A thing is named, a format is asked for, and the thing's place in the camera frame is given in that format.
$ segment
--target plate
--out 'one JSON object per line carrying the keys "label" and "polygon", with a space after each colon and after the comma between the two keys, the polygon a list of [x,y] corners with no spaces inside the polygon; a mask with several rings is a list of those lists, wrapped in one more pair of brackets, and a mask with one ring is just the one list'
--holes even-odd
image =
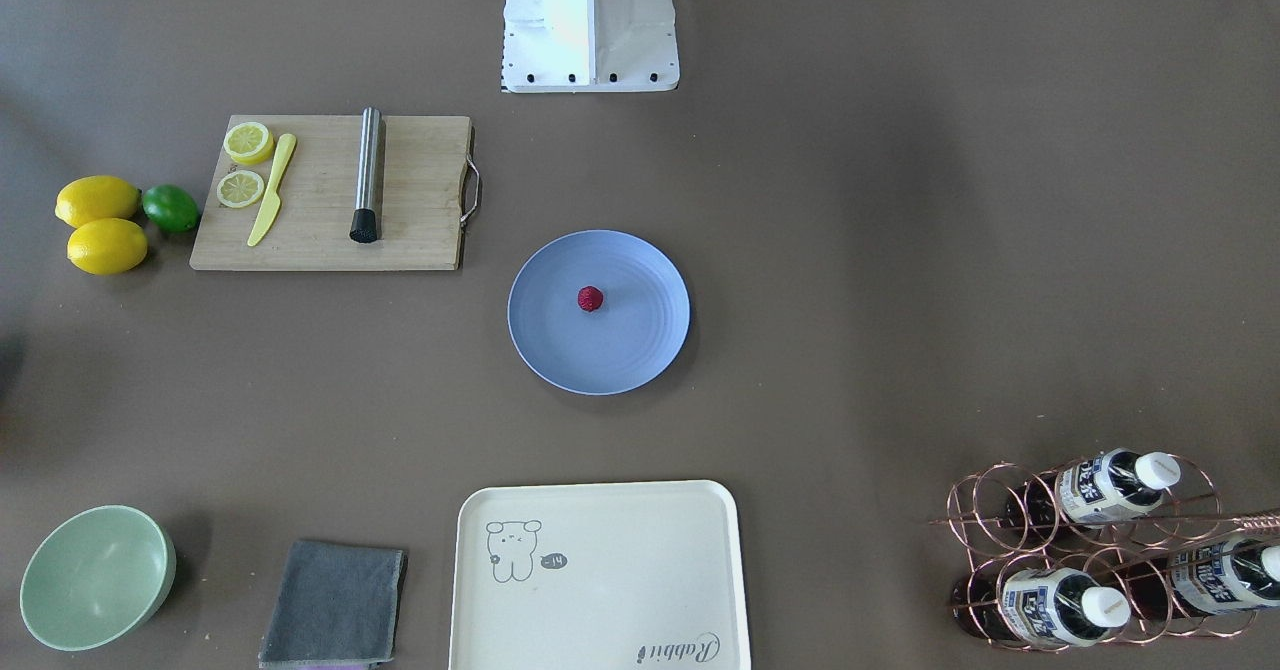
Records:
{"label": "plate", "polygon": [[[604,305],[577,306],[594,286]],[[614,395],[657,378],[689,332],[689,291],[657,247],[617,231],[557,238],[520,269],[507,300],[507,327],[529,368],[581,395]]]}
{"label": "plate", "polygon": [[737,507],[710,480],[485,488],[449,670],[749,670]]}

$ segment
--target bottle label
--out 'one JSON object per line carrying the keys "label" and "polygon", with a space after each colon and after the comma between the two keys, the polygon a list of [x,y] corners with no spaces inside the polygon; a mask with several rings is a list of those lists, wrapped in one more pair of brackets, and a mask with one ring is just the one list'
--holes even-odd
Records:
{"label": "bottle label", "polygon": [[1053,602],[1059,583],[1075,574],[1079,573],[1070,569],[1020,570],[1006,578],[1000,593],[1000,614],[1014,634],[1038,650],[1097,642],[1071,634],[1062,625]]}
{"label": "bottle label", "polygon": [[1014,634],[1032,647],[1057,648],[1064,642],[1057,638],[1057,623],[1051,612],[1050,593],[1057,580],[1048,580],[1051,573],[1032,570],[1011,575],[1005,582],[1000,612]]}
{"label": "bottle label", "polygon": [[1112,450],[1059,474],[1057,500],[1068,518],[1098,528],[1107,523],[1138,518],[1153,507],[1129,502],[1124,493],[1116,489],[1107,470],[1116,452],[1124,450]]}
{"label": "bottle label", "polygon": [[1280,606],[1277,601],[1249,592],[1235,575],[1231,557],[1224,553],[1231,552],[1239,543],[1240,538],[1233,538],[1175,555],[1170,570],[1174,589],[1183,600],[1211,615]]}

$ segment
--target wire rack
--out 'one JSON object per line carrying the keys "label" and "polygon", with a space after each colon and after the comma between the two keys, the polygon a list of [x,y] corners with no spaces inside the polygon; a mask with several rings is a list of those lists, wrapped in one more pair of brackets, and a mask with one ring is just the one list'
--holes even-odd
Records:
{"label": "wire rack", "polygon": [[[1041,471],[998,462],[954,484],[947,493],[946,518],[933,520],[933,524],[945,524],[951,529],[969,560],[969,574],[952,589],[952,614],[970,633],[997,648],[1028,652],[1069,650],[1044,650],[993,637],[982,629],[982,623],[984,611],[997,603],[992,588],[1002,587],[1006,576],[1028,568],[1073,568],[1120,589],[1129,598],[1133,611],[1129,624],[1102,642],[1147,644],[1162,637],[1233,638],[1248,630],[1257,617],[1256,611],[1193,616],[1196,612],[1188,611],[1172,591],[1169,571],[1176,565],[1165,559],[1236,532],[1280,535],[1280,509],[1245,515],[1225,514],[1213,480],[1193,461],[1175,457],[1183,468],[1183,477],[1175,488],[1167,491],[1160,507],[1144,518],[1101,527],[1066,520],[1052,487],[1059,471],[1084,461],[1084,457]],[[1028,507],[1028,494],[1051,502],[1052,511],[1033,511]],[[1051,515],[1052,520],[1044,520],[1046,515]],[[1042,518],[1039,524],[1036,516]],[[1140,598],[1139,588],[1148,593],[1162,591],[1160,600],[1164,602],[1152,603],[1149,597]]]}

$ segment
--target bear drawing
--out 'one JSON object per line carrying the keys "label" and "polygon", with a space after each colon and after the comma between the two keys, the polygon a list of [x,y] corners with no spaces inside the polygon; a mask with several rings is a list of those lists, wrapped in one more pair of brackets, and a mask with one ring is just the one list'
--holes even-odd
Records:
{"label": "bear drawing", "polygon": [[539,520],[489,523],[489,562],[493,579],[499,583],[525,582],[534,574],[534,550],[538,547]]}

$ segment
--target green lime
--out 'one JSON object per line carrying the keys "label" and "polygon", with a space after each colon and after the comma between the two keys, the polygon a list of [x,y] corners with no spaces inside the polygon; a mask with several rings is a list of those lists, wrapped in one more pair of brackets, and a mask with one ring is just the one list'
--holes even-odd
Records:
{"label": "green lime", "polygon": [[166,233],[187,232],[200,222],[200,208],[175,184],[157,184],[142,192],[142,211]]}

